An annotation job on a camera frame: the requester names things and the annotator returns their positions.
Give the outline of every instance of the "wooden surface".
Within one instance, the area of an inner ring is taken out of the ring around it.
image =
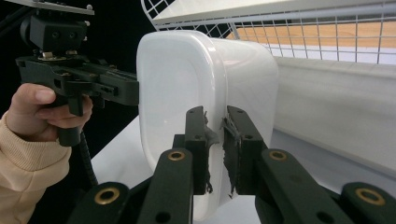
[[[248,27],[237,32],[242,40],[263,44],[396,48],[396,21],[383,22],[382,32],[381,22]]]

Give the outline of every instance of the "beige sleeve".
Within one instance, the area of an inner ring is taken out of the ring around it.
[[[69,171],[70,147],[26,142],[0,120],[0,223],[27,223],[47,187]]]

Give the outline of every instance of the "wire mesh shelf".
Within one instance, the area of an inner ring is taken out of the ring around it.
[[[396,64],[396,2],[156,23],[174,0],[142,0],[157,31],[196,30],[254,41],[274,56]]]

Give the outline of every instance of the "screw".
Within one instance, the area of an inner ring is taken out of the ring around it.
[[[54,38],[54,39],[58,39],[60,36],[61,36],[61,34],[59,34],[58,31],[55,31],[52,33],[52,38]]]
[[[76,36],[77,36],[76,32],[71,32],[69,34],[70,39],[74,39],[74,38],[76,38]]]

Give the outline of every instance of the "human hand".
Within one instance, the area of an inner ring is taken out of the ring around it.
[[[20,138],[30,142],[53,142],[58,138],[57,129],[82,129],[92,114],[90,97],[83,96],[83,116],[69,112],[68,105],[48,107],[56,99],[55,92],[36,84],[22,84],[12,97],[7,112],[7,126]]]

